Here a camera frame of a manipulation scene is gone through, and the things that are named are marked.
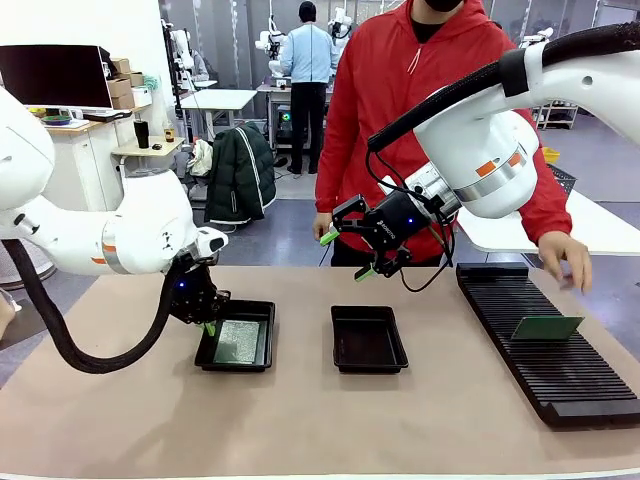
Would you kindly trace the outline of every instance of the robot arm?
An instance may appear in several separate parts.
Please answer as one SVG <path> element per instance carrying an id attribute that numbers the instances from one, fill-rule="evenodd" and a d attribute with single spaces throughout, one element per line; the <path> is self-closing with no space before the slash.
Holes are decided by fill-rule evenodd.
<path id="1" fill-rule="evenodd" d="M 550 43 L 507 52 L 503 58 L 445 87 L 369 138 L 367 167 L 386 198 L 370 209 L 355 197 L 334 210 L 334 232 L 363 236 L 376 253 L 372 270 L 389 277 L 410 261 L 403 245 L 432 224 L 447 223 L 464 206 L 500 218 L 533 194 L 537 174 L 533 128 L 512 109 L 552 100 L 578 104 L 640 144 L 640 24 L 578 32 Z M 378 179 L 371 155 L 413 129 L 430 163 L 402 186 Z M 354 211 L 361 220 L 345 220 Z M 385 255 L 397 251 L 393 260 Z M 356 278 L 369 273 L 364 269 Z"/>
<path id="2" fill-rule="evenodd" d="M 153 346 L 169 313 L 186 323 L 215 319 L 228 294 L 216 290 L 207 267 L 228 238 L 193 224 L 191 206 L 173 172 L 152 170 L 128 177 L 124 200 L 115 212 L 60 209 L 41 195 L 54 166 L 51 137 L 2 88 L 0 111 L 0 240 L 71 366 L 107 373 L 132 364 Z M 80 351 L 16 239 L 39 246 L 58 268 L 70 273 L 165 272 L 158 313 L 148 334 L 117 357 L 96 358 Z"/>
<path id="3" fill-rule="evenodd" d="M 353 19 L 347 15 L 347 2 L 345 1 L 343 7 L 336 7 L 336 15 L 329 22 L 331 39 L 333 40 L 333 46 L 336 52 L 335 55 L 333 55 L 335 58 L 332 58 L 331 62 L 331 67 L 334 70 L 337 68 L 338 62 L 349 42 L 352 26 Z"/>

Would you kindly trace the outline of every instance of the cardboard box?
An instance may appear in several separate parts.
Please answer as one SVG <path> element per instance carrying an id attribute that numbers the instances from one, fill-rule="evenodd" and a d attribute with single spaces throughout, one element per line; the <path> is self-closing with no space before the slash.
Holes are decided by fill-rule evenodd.
<path id="1" fill-rule="evenodd" d="M 131 82 L 127 78 L 107 80 L 107 86 L 109 87 L 109 96 L 111 98 L 122 97 L 127 93 L 131 93 Z"/>
<path id="2" fill-rule="evenodd" d="M 151 92 L 147 87 L 133 87 L 133 101 L 136 107 L 151 105 Z"/>
<path id="3" fill-rule="evenodd" d="M 111 61 L 116 66 L 118 73 L 129 73 L 131 71 L 128 58 L 112 58 Z"/>
<path id="4" fill-rule="evenodd" d="M 136 106 L 133 100 L 133 93 L 127 93 L 121 97 L 112 98 L 111 103 L 116 110 L 131 110 Z"/>
<path id="5" fill-rule="evenodd" d="M 142 72 L 119 73 L 118 78 L 128 79 L 132 87 L 141 87 L 144 85 L 144 75 Z"/>

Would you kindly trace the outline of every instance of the table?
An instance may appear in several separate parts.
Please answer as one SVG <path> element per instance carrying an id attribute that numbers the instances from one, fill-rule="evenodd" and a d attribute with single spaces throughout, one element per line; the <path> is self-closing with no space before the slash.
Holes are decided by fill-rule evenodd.
<path id="1" fill-rule="evenodd" d="M 573 219 L 571 235 L 592 255 L 640 255 L 640 231 L 581 193 L 571 192 L 567 211 Z M 493 220 L 476 217 L 462 208 L 458 224 L 473 246 L 483 252 L 538 252 L 527 238 L 518 212 Z"/>
<path id="2" fill-rule="evenodd" d="M 214 111 L 219 112 L 217 117 L 227 112 L 229 126 L 234 127 L 234 112 L 242 110 L 255 96 L 254 90 L 200 90 L 182 100 L 180 105 L 185 110 L 203 110 L 206 115 L 207 132 L 213 132 Z"/>
<path id="3" fill-rule="evenodd" d="M 193 82 L 193 85 L 196 88 L 209 88 L 213 85 L 216 85 L 218 83 L 217 80 L 202 80 L 200 82 Z"/>
<path id="4" fill-rule="evenodd" d="M 267 121 L 269 123 L 269 146 L 271 147 L 271 150 L 275 150 L 277 148 L 291 148 L 291 145 L 288 144 L 276 144 L 275 135 L 273 133 L 278 128 L 275 124 L 278 118 L 275 114 L 275 108 L 278 105 L 291 105 L 291 87 L 280 88 L 263 83 L 256 88 L 256 92 L 267 94 L 267 101 L 269 102 L 269 106 L 267 108 Z M 331 102 L 332 95 L 333 84 L 329 85 L 327 88 L 327 105 Z M 304 148 L 309 147 L 310 144 L 307 142 L 307 145 L 305 145 Z"/>
<path id="5" fill-rule="evenodd" d="M 160 150 L 154 150 L 151 148 L 156 143 L 162 145 Z M 129 157 L 138 157 L 142 159 L 141 165 L 143 168 L 148 168 L 148 159 L 149 158 L 158 158 L 158 157 L 166 157 L 170 155 L 175 150 L 180 148 L 180 145 L 184 143 L 184 138 L 175 137 L 173 142 L 167 142 L 162 136 L 149 136 L 149 148 L 140 148 L 138 147 L 138 140 L 134 140 L 132 142 L 127 143 L 126 145 L 122 145 L 121 147 L 116 148 L 113 152 L 113 155 L 120 155 L 120 177 L 122 178 L 122 188 L 125 193 L 127 191 L 126 187 L 126 171 L 125 171 L 125 161 Z"/>
<path id="6" fill-rule="evenodd" d="M 134 366 L 86 375 L 45 339 L 0 390 L 0 472 L 81 478 L 330 473 L 515 474 L 640 465 L 640 428 L 550 430 L 537 417 L 447 269 L 421 294 L 349 268 L 214 267 L 234 298 L 274 301 L 274 365 L 202 372 L 202 331 L 170 319 Z M 433 269 L 410 269 L 412 284 Z M 534 281 L 584 314 L 544 272 Z M 161 275 L 105 276 L 67 315 L 80 348 L 122 353 L 155 313 Z M 410 366 L 341 375 L 330 306 L 393 307 Z M 594 318 L 581 333 L 636 392 L 638 362 Z"/>

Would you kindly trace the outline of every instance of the green jacket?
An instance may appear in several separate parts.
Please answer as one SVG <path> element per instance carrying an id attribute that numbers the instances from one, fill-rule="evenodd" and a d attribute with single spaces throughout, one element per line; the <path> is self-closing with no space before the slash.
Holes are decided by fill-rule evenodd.
<path id="1" fill-rule="evenodd" d="M 216 135 L 209 175 L 205 221 L 259 220 L 276 196 L 273 154 L 253 123 Z"/>

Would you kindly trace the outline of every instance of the cup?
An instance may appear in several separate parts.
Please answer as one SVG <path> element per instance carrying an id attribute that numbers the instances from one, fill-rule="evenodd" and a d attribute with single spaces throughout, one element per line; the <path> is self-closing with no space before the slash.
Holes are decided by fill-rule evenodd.
<path id="1" fill-rule="evenodd" d="M 133 129 L 138 138 L 138 147 L 149 148 L 149 124 L 142 120 L 133 122 Z"/>

